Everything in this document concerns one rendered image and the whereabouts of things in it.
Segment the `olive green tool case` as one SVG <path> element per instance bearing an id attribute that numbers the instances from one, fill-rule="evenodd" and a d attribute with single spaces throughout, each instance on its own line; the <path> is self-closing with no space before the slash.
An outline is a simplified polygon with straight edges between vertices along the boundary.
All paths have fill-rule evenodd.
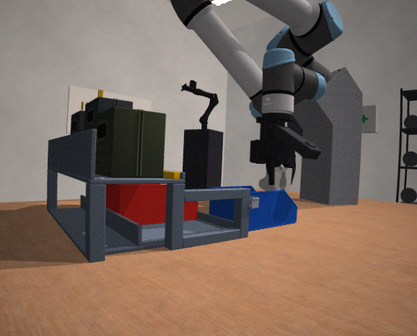
<path id="1" fill-rule="evenodd" d="M 163 178 L 166 114 L 111 107 L 94 115 L 95 174 Z"/>

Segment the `yellow flat bar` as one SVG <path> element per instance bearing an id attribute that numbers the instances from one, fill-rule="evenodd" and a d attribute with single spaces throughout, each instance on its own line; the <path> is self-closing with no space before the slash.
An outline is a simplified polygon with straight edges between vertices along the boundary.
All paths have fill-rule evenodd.
<path id="1" fill-rule="evenodd" d="M 180 179 L 180 172 L 171 172 L 171 171 L 164 171 L 163 174 L 164 178 L 179 180 Z"/>

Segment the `blue bin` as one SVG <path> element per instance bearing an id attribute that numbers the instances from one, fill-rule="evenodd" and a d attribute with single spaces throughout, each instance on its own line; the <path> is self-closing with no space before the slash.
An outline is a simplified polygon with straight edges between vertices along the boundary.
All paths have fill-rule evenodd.
<path id="1" fill-rule="evenodd" d="M 252 186 L 210 187 L 210 189 L 241 187 L 251 189 L 250 196 L 259 198 L 259 207 L 254 209 L 250 208 L 248 231 L 297 222 L 297 205 L 285 190 L 256 192 Z M 234 199 L 210 200 L 209 214 L 234 220 Z"/>

